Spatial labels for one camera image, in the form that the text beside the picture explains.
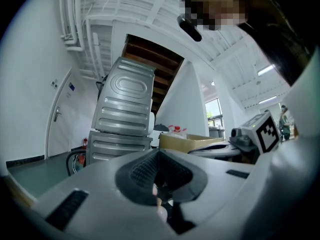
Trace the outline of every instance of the wooden staircase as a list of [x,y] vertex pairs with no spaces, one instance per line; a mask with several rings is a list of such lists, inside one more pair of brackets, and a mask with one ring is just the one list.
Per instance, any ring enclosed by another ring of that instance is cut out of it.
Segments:
[[134,35],[128,35],[122,56],[156,68],[151,108],[156,115],[184,58],[159,44]]

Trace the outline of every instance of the fire extinguisher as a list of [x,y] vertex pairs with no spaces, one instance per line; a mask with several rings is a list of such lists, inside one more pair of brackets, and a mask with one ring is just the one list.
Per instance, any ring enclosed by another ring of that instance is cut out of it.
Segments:
[[84,138],[82,141],[82,148],[85,150],[87,148],[87,144],[88,144],[88,139]]

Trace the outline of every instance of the fluorescent light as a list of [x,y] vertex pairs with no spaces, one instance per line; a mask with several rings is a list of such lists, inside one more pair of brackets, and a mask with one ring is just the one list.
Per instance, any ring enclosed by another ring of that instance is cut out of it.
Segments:
[[260,71],[258,71],[258,76],[260,77],[264,73],[267,73],[268,71],[270,71],[274,68],[275,68],[275,65],[269,65],[269,66],[265,67],[264,69],[261,69]]
[[267,98],[267,99],[265,99],[265,100],[262,100],[262,101],[259,102],[259,104],[265,103],[265,102],[268,102],[268,101],[271,101],[271,100],[275,99],[276,97],[277,97],[277,96],[273,96],[273,97],[271,97],[271,98]]

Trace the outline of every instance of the gray floor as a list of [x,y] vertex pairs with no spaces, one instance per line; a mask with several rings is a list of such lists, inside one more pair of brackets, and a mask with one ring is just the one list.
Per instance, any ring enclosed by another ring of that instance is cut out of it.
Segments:
[[29,194],[38,199],[47,190],[68,177],[67,156],[68,152],[45,160],[12,167],[8,170]]

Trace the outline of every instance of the black rubber pad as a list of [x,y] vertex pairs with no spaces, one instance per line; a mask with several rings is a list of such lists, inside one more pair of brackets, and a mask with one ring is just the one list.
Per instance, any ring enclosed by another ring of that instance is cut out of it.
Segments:
[[239,178],[243,178],[243,179],[248,178],[248,176],[250,174],[248,172],[243,172],[243,171],[239,171],[239,170],[228,170],[228,171],[226,171],[226,173],[231,174],[236,177],[239,177]]
[[46,219],[46,222],[63,231],[80,205],[87,198],[88,193],[74,190]]

